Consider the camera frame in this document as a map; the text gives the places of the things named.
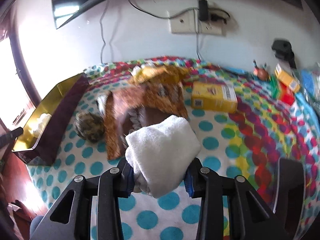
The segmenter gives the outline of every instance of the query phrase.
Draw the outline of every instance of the yellow box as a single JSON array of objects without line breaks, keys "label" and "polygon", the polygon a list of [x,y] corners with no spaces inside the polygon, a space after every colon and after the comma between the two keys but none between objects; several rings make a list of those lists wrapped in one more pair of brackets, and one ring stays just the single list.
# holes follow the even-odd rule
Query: yellow box
[{"label": "yellow box", "polygon": [[195,109],[234,113],[238,101],[233,86],[194,82],[191,106]]},{"label": "yellow box", "polygon": [[275,73],[277,79],[285,84],[292,92],[297,93],[300,90],[298,81],[284,71],[279,64],[276,66]]}]

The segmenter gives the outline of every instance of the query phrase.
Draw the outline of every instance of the window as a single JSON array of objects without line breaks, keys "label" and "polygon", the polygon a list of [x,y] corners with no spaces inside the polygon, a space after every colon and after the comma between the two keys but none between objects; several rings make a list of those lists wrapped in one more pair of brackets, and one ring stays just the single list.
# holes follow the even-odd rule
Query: window
[{"label": "window", "polygon": [[19,79],[10,40],[0,42],[0,118],[9,130],[23,127],[35,109]]}]

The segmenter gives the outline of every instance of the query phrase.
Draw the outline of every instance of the metal screw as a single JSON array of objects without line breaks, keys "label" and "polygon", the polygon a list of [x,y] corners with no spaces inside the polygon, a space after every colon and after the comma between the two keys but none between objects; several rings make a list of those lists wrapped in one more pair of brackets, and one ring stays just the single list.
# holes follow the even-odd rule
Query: metal screw
[{"label": "metal screw", "polygon": [[81,182],[83,180],[83,177],[78,175],[75,177],[75,182]]},{"label": "metal screw", "polygon": [[202,173],[204,173],[204,174],[207,174],[207,173],[210,172],[209,168],[207,168],[207,167],[202,167],[202,168],[200,169],[200,171],[201,171]]},{"label": "metal screw", "polygon": [[245,182],[245,179],[244,179],[244,177],[243,176],[237,176],[236,177],[236,180],[238,181],[238,182]]},{"label": "metal screw", "polygon": [[110,169],[110,173],[112,173],[112,174],[117,174],[119,171],[120,171],[119,168],[111,168]]}]

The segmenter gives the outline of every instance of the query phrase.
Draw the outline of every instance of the colorful blanket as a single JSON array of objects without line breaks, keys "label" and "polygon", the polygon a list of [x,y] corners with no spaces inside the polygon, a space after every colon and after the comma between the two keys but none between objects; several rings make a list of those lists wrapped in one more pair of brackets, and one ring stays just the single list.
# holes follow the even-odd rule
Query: colorful blanket
[{"label": "colorful blanket", "polygon": [[[202,149],[197,156],[203,166],[219,175],[234,178],[243,175],[266,203],[273,197],[274,172],[280,157],[300,160],[306,169],[306,193],[300,224],[295,236],[299,239],[308,230],[320,210],[318,138],[314,120],[303,105],[296,101],[289,109],[270,97],[267,83],[235,76],[206,62],[177,57],[151,59],[155,64],[174,64],[192,68],[184,80],[185,105],[189,122]],[[94,98],[99,91],[127,86],[130,71],[144,60],[118,62],[85,69],[91,86],[80,100],[78,111],[98,113]],[[190,107],[192,83],[195,80],[234,86],[238,110],[234,114],[195,110]],[[91,144],[80,139],[71,118],[52,167],[32,167],[28,170],[43,201],[52,206],[74,176],[101,175],[116,166],[108,161],[102,140]],[[228,238],[228,204],[224,203],[224,235]],[[96,240],[96,203],[92,210],[92,239]],[[199,220],[200,200],[191,199],[184,187],[154,199],[143,193],[133,193],[119,199],[124,239],[195,239]]]}]

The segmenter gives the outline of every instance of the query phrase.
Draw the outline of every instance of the white wall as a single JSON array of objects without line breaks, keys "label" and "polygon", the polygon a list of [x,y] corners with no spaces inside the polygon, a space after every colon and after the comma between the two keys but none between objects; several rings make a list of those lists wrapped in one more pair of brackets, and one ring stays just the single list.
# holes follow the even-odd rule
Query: white wall
[{"label": "white wall", "polygon": [[[167,10],[197,7],[197,0],[135,0],[145,10],[166,16]],[[236,23],[225,37],[200,37],[201,54],[217,64],[252,69],[252,60],[275,65],[274,38],[286,38],[297,65],[320,61],[320,25],[308,6],[304,11],[281,0],[208,0],[230,12]],[[15,21],[21,49],[31,77],[44,97],[63,79],[100,63],[99,18],[105,2],[55,30],[51,0],[17,0]],[[196,36],[169,33],[168,21],[131,7],[127,0],[111,0],[103,20],[104,62],[160,55],[196,57]]]}]

